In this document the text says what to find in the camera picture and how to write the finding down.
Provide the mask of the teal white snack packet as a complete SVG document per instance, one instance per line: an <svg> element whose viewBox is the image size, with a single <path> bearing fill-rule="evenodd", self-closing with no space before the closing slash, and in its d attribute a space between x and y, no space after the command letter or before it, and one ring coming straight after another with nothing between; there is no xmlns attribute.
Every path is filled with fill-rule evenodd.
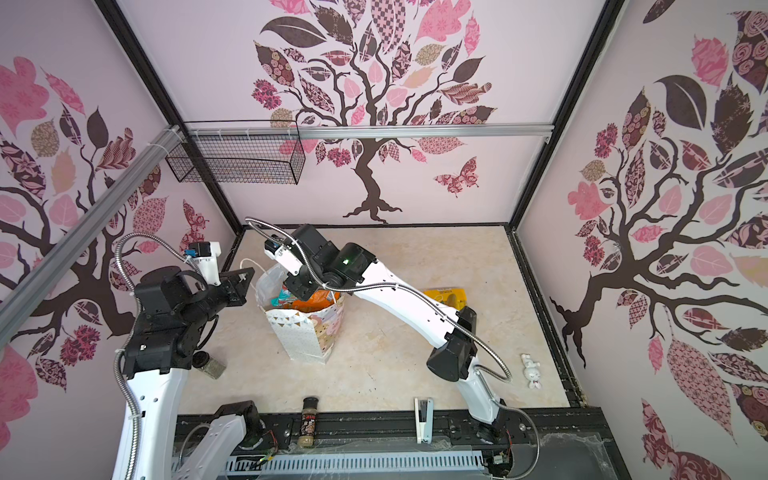
<svg viewBox="0 0 768 480"><path fill-rule="evenodd" d="M298 298L288 290L281 289L278 295L270 300L274 308L291 308Z"/></svg>

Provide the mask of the orange snack packet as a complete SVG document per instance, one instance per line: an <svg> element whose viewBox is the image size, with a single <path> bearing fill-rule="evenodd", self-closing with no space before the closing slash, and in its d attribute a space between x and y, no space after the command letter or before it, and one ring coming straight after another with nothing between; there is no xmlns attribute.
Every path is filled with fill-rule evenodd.
<svg viewBox="0 0 768 480"><path fill-rule="evenodd" d="M291 308L303 313L314 313L335 305L339 300L338 292L317 290L309 300L295 300Z"/></svg>

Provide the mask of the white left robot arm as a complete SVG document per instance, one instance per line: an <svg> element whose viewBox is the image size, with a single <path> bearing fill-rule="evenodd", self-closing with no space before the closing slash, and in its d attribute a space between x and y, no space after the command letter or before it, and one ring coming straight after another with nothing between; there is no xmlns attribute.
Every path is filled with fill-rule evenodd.
<svg viewBox="0 0 768 480"><path fill-rule="evenodd" d="M210 285L176 266L145 274L134 296L140 309L114 366L126 399L116 479L214 479L239 446L258 444L266 427L253 401L220 406L205 436L180 466L172 453L184 386L201 336L220 312L246 303L254 271L224 273Z"/></svg>

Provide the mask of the yellow orange mango snack bag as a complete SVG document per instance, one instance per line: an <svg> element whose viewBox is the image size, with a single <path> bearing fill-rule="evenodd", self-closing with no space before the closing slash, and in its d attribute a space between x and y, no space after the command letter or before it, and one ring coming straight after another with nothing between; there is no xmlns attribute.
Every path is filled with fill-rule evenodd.
<svg viewBox="0 0 768 480"><path fill-rule="evenodd" d="M424 294L427 297L456 310L462 310L467 305L466 291L462 288L436 288L425 290Z"/></svg>

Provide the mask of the white paper bag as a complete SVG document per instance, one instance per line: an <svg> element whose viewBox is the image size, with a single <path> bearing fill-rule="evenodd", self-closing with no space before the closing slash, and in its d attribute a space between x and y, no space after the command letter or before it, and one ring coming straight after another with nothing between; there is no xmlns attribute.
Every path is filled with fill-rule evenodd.
<svg viewBox="0 0 768 480"><path fill-rule="evenodd" d="M270 300L281 289L287 290L284 281L288 272L279 264L262 268L252 259L244 259L256 267L259 278L251 283L258 308L266 317L283 349L291 360L303 363L326 364L331 356L344 319L344 299L329 308L303 313L292 308L274 308Z"/></svg>

